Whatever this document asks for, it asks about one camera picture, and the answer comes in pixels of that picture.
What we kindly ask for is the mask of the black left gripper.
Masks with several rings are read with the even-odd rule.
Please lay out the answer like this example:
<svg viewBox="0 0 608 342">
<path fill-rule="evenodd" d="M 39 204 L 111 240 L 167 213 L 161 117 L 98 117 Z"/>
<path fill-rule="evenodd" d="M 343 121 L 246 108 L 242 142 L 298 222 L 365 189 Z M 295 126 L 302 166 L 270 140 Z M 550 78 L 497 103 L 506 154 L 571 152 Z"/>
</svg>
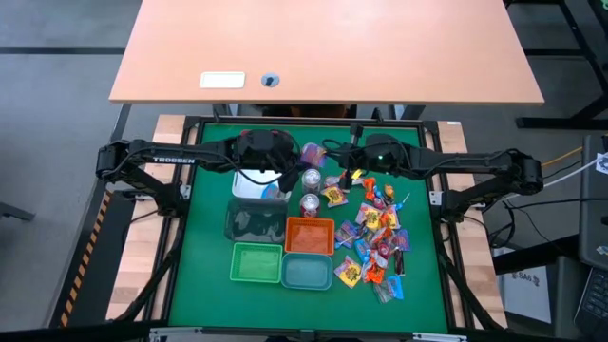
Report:
<svg viewBox="0 0 608 342">
<path fill-rule="evenodd" d="M 300 157 L 308 148 L 309 143 L 299 145 L 293 136 L 282 130 L 246 130 L 237 136 L 236 170 L 256 185 L 276 181 L 281 192 L 291 192 L 298 181 L 300 165 L 310 165 L 307 158 Z M 254 180 L 243 169 L 257 169 L 260 173 L 270 170 L 280 176 L 274 180 Z"/>
</svg>

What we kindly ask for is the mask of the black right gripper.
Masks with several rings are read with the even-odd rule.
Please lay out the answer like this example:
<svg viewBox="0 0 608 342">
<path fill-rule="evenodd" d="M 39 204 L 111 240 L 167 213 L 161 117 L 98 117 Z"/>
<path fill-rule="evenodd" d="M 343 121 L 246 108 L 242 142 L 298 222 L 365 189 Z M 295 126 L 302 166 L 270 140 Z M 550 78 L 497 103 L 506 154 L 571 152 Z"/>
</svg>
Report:
<svg viewBox="0 0 608 342">
<path fill-rule="evenodd" d="M 351 125 L 351 141 L 339 147 L 339 165 L 345 170 L 339 185 L 344 190 L 352 187 L 352 176 L 356 169 L 388 173 L 399 176 L 411 170 L 409 152 L 402 142 L 387 134 L 371 134 L 363 146 L 358 142 L 363 135 L 363 126 Z"/>
</svg>

